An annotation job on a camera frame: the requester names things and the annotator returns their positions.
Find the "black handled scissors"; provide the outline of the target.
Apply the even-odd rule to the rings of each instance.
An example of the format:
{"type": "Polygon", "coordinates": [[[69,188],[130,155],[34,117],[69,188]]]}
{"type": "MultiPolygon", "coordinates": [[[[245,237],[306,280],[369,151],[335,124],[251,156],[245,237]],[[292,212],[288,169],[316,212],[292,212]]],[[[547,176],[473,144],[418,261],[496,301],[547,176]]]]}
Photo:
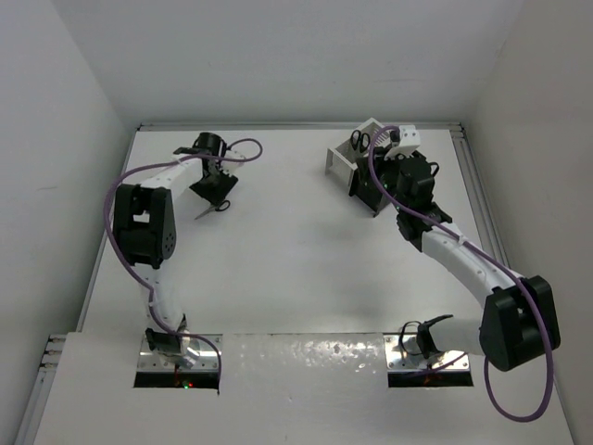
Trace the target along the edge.
{"type": "Polygon", "coordinates": [[[370,145],[371,137],[361,130],[354,130],[350,136],[350,146],[354,152],[364,154],[370,145]]]}
{"type": "Polygon", "coordinates": [[[227,209],[229,209],[231,206],[231,202],[228,199],[224,199],[221,203],[219,204],[211,204],[209,205],[205,210],[203,210],[202,212],[200,212],[198,215],[195,216],[195,221],[206,217],[207,215],[209,215],[210,213],[213,212],[224,212],[227,209]]]}

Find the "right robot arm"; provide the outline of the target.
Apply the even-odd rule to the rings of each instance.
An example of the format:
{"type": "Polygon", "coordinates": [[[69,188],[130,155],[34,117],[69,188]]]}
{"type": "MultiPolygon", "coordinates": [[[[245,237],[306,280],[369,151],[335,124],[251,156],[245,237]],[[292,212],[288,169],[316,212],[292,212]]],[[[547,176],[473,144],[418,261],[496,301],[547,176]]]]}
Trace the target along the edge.
{"type": "Polygon", "coordinates": [[[550,283],[507,269],[466,240],[434,201],[437,163],[417,152],[388,158],[378,151],[358,159],[357,167],[357,186],[388,199],[403,238],[451,273],[483,310],[475,320],[444,314],[420,323],[416,345],[424,358],[459,349],[506,372],[560,346],[550,283]]]}

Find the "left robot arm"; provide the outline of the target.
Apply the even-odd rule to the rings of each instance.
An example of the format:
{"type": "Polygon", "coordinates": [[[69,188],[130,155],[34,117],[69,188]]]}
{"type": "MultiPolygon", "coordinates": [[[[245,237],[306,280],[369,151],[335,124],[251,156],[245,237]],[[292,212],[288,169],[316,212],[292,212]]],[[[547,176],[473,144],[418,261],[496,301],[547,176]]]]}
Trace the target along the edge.
{"type": "Polygon", "coordinates": [[[148,347],[162,356],[182,359],[198,355],[186,315],[166,262],[177,245],[175,201],[187,190],[207,203],[206,212],[224,211],[238,182],[234,174],[246,157],[214,133],[200,133],[191,146],[179,147],[170,161],[133,172],[155,173],[140,183],[120,181],[112,191],[107,213],[111,239],[124,266],[144,289],[148,347]]]}

